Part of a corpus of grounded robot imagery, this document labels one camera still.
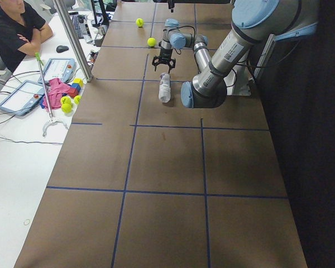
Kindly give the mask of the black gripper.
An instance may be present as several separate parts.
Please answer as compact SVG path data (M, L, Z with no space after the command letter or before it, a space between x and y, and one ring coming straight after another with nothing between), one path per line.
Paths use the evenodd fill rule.
M152 65L154 66L156 71L158 65L165 64L169 67L168 73L170 73L171 70L175 68L176 64L176 59L171 58L173 53L173 47L168 41L165 40L161 40L159 42L159 47L160 54L159 56L154 56L152 60Z

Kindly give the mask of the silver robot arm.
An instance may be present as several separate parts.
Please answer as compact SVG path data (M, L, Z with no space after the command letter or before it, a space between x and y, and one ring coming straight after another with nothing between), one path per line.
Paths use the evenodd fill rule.
M249 49L275 35L275 41L300 40L315 33L319 1L233 1L232 29L214 55L207 49L207 38L197 33L183 33L177 20L165 22L160 54L152 65L175 68L173 50L193 49L199 69L192 81L181 86L181 102L187 108L215 108L226 99L225 77Z

